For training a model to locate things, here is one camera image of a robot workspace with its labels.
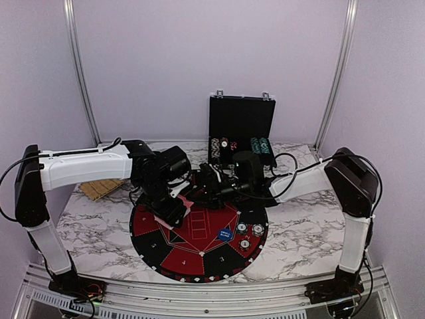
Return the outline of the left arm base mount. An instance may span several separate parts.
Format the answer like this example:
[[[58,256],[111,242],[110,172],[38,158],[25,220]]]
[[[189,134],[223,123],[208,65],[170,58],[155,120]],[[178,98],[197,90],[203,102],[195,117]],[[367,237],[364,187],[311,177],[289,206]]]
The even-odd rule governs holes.
[[[75,297],[77,302],[101,302],[104,298],[106,283],[102,280],[81,277],[74,263],[71,269],[63,274],[54,274],[49,266],[45,264],[45,269],[50,275],[48,288],[51,291]]]

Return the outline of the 50 chips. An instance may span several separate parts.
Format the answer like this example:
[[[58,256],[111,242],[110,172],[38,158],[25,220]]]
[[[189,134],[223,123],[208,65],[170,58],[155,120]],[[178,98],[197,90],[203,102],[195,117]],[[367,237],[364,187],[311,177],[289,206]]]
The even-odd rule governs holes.
[[[248,225],[246,223],[238,223],[236,226],[236,233],[239,235],[245,235],[248,232]]]

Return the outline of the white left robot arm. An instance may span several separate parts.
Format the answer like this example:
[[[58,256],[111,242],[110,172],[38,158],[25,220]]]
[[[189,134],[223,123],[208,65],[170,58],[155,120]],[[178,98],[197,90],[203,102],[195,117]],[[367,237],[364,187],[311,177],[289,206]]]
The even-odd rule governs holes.
[[[139,202],[172,227],[183,222],[187,208],[179,187],[191,171],[178,146],[154,152],[141,140],[116,140],[109,146],[71,151],[40,151],[28,146],[15,180],[15,218],[26,229],[50,268],[53,282],[71,296],[84,290],[74,262],[64,248],[46,206],[46,193],[61,187],[109,179],[130,180],[142,190]]]

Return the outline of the red playing card deck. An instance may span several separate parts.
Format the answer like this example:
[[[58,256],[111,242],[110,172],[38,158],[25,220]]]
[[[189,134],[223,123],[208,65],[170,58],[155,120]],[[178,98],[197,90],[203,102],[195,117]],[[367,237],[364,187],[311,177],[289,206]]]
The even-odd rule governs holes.
[[[162,206],[159,213],[154,216],[154,220],[168,229],[181,228],[185,217],[190,213],[193,205],[193,201],[178,195],[176,198],[171,198],[170,201]]]

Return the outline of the blue small blind button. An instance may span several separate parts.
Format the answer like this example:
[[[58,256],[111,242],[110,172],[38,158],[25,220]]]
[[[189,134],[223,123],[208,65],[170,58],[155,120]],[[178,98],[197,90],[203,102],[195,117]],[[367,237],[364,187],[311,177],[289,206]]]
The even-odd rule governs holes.
[[[221,229],[218,232],[217,238],[224,242],[230,241],[233,239],[233,232],[230,229]]]

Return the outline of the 10 chips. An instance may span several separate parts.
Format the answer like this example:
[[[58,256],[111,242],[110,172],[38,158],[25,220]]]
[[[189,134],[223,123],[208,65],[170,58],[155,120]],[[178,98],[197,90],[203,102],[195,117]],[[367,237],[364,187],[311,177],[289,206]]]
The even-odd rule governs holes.
[[[261,237],[265,232],[265,227],[261,224],[255,224],[252,226],[252,234],[255,237]]]

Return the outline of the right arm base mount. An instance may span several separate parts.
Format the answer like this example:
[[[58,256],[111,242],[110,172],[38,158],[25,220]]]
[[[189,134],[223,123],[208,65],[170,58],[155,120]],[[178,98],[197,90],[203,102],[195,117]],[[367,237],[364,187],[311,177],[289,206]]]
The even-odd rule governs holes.
[[[304,295],[309,298],[311,304],[360,295],[365,289],[359,272],[360,268],[355,272],[347,272],[338,266],[333,278],[307,284]]]

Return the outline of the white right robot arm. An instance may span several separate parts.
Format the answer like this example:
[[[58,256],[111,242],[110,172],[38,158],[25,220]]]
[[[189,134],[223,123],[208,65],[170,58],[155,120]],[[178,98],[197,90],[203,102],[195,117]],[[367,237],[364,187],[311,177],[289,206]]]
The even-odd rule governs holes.
[[[260,282],[333,273],[329,292],[344,297],[365,258],[381,179],[364,157],[341,148],[330,158],[265,177],[248,151],[233,159],[236,174],[201,164],[188,198],[217,213],[236,207],[236,229],[225,253],[204,253],[227,282]]]

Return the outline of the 100 chips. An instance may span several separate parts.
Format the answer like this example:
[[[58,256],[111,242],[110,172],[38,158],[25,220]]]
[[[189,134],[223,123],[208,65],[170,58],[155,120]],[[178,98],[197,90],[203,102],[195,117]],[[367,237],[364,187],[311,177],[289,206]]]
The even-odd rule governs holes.
[[[250,247],[251,247],[251,243],[247,239],[243,239],[238,243],[238,248],[241,251],[248,251],[250,249]]]

